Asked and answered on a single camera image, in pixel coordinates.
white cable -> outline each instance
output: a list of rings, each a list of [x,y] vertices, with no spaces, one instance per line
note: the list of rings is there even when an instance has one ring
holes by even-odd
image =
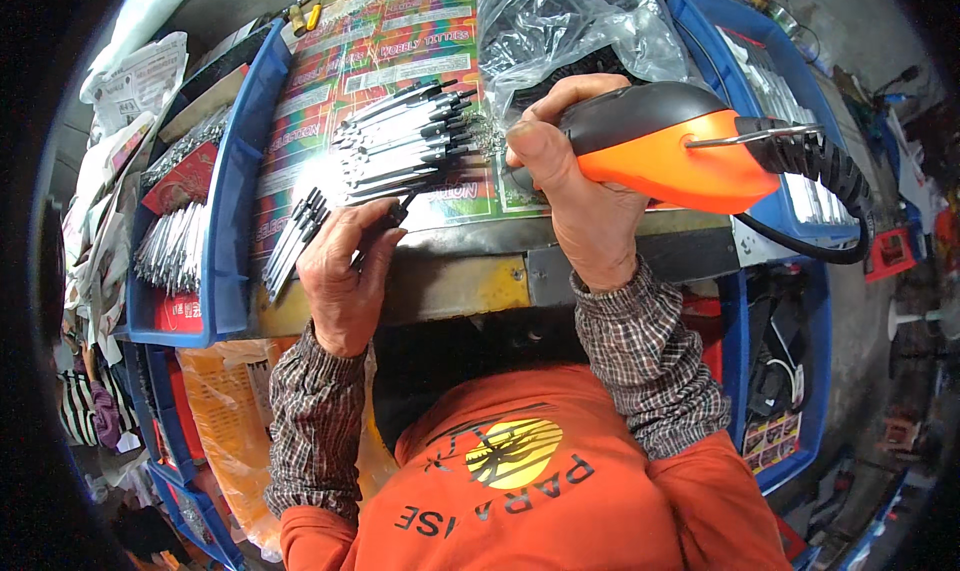
[[[786,374],[790,376],[790,408],[792,409],[797,403],[797,378],[793,375],[793,369],[791,369],[786,362],[781,361],[780,359],[770,359],[767,361],[767,366],[770,366],[774,362],[786,369]]]

black power cord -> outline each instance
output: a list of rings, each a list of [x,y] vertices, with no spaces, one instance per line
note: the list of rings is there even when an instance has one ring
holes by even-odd
[[[707,52],[707,49],[704,48],[700,40],[698,40],[683,23],[674,19],[674,24],[690,36],[693,43],[702,51],[703,56],[710,63],[710,66],[713,67],[713,72],[720,82],[720,87],[723,88],[726,105],[733,107],[733,103],[730,100],[730,92],[727,90],[723,76],[720,74],[720,70],[717,69],[716,64],[714,64],[714,60]],[[737,130],[740,135],[772,127],[788,126],[790,126],[790,123],[786,121],[751,119],[747,117],[737,118]],[[856,246],[852,248],[840,250],[824,248],[781,233],[746,213],[734,215],[734,218],[767,240],[778,243],[798,254],[809,256],[810,258],[825,263],[833,265],[855,265],[867,257],[874,242],[876,226],[874,222],[873,205],[870,202],[870,185],[863,177],[863,173],[860,172],[854,159],[827,139],[824,139],[822,144],[819,143],[816,136],[772,138],[758,142],[750,142],[746,146],[750,150],[750,154],[756,158],[764,169],[777,173],[800,174],[810,181],[817,181],[819,179],[820,183],[828,191],[836,195],[840,201],[843,202],[849,214],[859,221],[860,239],[857,241]]]

newspaper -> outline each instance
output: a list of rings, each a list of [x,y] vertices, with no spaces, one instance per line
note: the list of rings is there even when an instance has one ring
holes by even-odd
[[[186,33],[171,33],[124,58],[120,66],[88,88],[93,112],[109,136],[134,122],[141,113],[159,115],[184,82]]]

colorful printed sheet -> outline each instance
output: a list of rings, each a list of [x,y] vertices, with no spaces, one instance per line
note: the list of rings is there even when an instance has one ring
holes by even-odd
[[[296,44],[273,114],[253,210],[255,260],[270,255],[294,205],[313,187],[333,202],[344,193],[327,148],[348,114],[431,79],[456,79],[450,89],[475,88],[474,101],[482,98],[475,14],[476,0],[340,0],[323,9],[317,29]],[[502,157],[464,159],[446,185],[416,197],[405,228],[548,214],[543,200],[504,185]]]

fingernail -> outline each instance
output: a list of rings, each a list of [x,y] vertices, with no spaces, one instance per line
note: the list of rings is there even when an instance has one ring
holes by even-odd
[[[537,124],[521,121],[507,131],[507,142],[513,153],[519,156],[535,156],[546,146],[545,140],[537,132]]]
[[[390,241],[393,245],[397,245],[403,239],[403,236],[407,235],[407,230],[402,228],[390,229]]]

